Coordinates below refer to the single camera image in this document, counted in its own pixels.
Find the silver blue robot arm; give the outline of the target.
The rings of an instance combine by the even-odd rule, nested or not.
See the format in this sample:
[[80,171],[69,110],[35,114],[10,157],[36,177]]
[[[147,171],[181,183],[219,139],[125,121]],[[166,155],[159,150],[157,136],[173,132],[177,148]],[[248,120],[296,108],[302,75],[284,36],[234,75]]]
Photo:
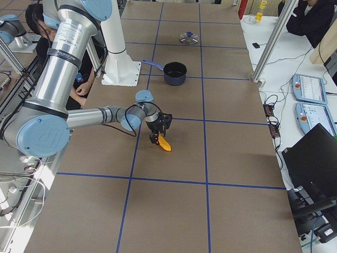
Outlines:
[[137,92],[135,104],[128,108],[66,109],[84,54],[99,65],[92,36],[102,32],[108,45],[124,44],[116,1],[47,1],[43,15],[56,36],[35,90],[1,122],[1,139],[26,155],[49,157],[67,145],[72,129],[118,122],[135,132],[146,122],[151,142],[170,150],[165,134],[172,116],[161,111],[150,91]]

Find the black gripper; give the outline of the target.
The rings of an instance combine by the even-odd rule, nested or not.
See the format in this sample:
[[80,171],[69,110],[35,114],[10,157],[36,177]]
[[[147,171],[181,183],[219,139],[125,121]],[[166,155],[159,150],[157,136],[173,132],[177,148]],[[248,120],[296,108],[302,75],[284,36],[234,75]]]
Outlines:
[[149,135],[152,144],[158,145],[158,134],[166,136],[166,130],[170,128],[172,122],[172,114],[158,112],[146,118],[147,127],[152,134]]

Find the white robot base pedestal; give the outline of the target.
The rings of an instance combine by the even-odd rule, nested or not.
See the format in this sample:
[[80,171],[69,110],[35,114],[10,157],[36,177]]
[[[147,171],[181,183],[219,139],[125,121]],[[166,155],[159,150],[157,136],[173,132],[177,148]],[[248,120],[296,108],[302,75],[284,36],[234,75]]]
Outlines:
[[117,1],[111,1],[112,14],[101,23],[108,56],[103,85],[137,86],[141,62],[133,61],[127,53]]

